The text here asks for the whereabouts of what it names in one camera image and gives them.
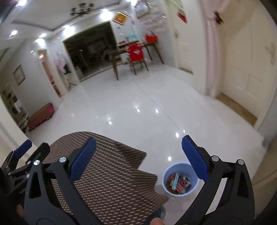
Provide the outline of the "person's right hand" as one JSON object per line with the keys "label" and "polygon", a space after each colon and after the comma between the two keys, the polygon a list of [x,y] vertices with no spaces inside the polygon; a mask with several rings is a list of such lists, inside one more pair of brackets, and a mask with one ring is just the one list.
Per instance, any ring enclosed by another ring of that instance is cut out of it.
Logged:
{"label": "person's right hand", "polygon": [[165,225],[160,218],[153,218],[149,225]]}

